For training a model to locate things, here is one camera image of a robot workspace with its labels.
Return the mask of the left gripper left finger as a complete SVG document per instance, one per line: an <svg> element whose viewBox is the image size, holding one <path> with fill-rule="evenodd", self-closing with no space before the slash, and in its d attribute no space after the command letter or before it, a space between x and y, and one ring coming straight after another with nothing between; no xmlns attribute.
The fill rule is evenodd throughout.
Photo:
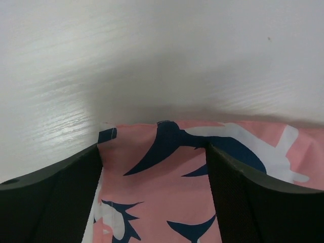
<svg viewBox="0 0 324 243"><path fill-rule="evenodd" d="M101 171L92 145L1 183L1 242L81 242Z"/></svg>

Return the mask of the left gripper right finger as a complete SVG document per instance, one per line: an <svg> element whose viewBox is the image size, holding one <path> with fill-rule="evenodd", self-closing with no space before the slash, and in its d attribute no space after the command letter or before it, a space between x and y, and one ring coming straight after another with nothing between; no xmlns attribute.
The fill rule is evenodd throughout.
<svg viewBox="0 0 324 243"><path fill-rule="evenodd" d="M284 182L213 147L206 162L222 242L323 242L323 191Z"/></svg>

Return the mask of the pink shark print shorts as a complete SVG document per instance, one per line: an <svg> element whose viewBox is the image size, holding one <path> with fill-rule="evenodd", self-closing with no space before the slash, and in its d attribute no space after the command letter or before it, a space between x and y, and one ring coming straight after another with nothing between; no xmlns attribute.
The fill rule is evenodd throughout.
<svg viewBox="0 0 324 243"><path fill-rule="evenodd" d="M104 124L90 242L220 242L208 144L271 177L323 189L323 129L259 121Z"/></svg>

